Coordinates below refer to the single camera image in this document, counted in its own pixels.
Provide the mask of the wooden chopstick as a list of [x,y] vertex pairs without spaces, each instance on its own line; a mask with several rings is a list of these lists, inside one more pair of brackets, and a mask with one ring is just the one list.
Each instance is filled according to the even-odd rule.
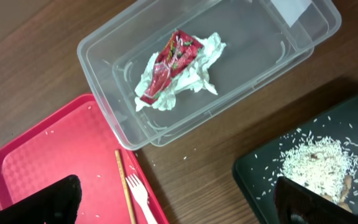
[[129,216],[130,216],[130,221],[131,221],[131,224],[136,224],[135,214],[134,214],[134,210],[133,210],[132,202],[131,202],[131,196],[130,196],[129,189],[128,189],[128,186],[126,183],[124,167],[123,167],[123,164],[121,161],[121,154],[120,154],[119,150],[115,150],[114,153],[115,153],[115,157],[116,157],[117,167],[119,169],[119,175],[121,178],[121,184],[122,184],[122,188],[124,191],[124,196],[125,196]]

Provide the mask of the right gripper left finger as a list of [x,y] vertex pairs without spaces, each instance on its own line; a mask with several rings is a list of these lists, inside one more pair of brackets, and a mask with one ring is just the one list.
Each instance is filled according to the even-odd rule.
[[0,211],[0,224],[74,224],[81,203],[78,176],[69,175]]

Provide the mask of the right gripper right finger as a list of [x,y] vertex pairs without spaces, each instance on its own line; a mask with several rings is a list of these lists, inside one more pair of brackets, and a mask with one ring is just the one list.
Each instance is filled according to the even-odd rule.
[[280,223],[358,223],[357,215],[333,204],[286,177],[278,178],[273,201]]

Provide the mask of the white plastic fork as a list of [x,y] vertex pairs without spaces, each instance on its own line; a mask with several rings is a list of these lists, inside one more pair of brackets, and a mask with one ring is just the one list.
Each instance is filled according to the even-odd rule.
[[131,190],[131,193],[135,199],[135,201],[141,207],[145,219],[147,220],[148,224],[157,224],[157,221],[152,214],[151,209],[149,208],[148,204],[148,191],[145,188],[144,184],[140,181],[138,176],[135,174],[131,174],[126,177],[126,182]]

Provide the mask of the white tissue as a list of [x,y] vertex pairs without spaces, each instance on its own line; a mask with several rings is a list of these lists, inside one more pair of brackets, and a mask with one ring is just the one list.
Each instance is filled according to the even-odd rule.
[[201,90],[207,90],[210,93],[217,95],[215,86],[209,82],[209,68],[221,57],[226,43],[221,40],[218,33],[214,32],[205,39],[200,39],[195,35],[191,35],[196,40],[200,41],[204,47],[198,53],[198,56],[173,79],[173,82],[168,88],[161,92],[158,100],[152,105],[140,100],[147,87],[152,80],[152,67],[158,54],[162,51],[151,55],[144,72],[140,76],[140,81],[135,87],[135,110],[140,111],[143,108],[153,108],[159,111],[170,111],[177,103],[177,94],[190,90],[197,93]]

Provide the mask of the red snack wrapper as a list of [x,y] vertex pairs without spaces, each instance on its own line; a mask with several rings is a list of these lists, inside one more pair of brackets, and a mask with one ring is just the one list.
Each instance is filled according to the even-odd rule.
[[140,100],[152,105],[173,79],[194,61],[204,45],[182,30],[173,32],[152,67],[152,80]]

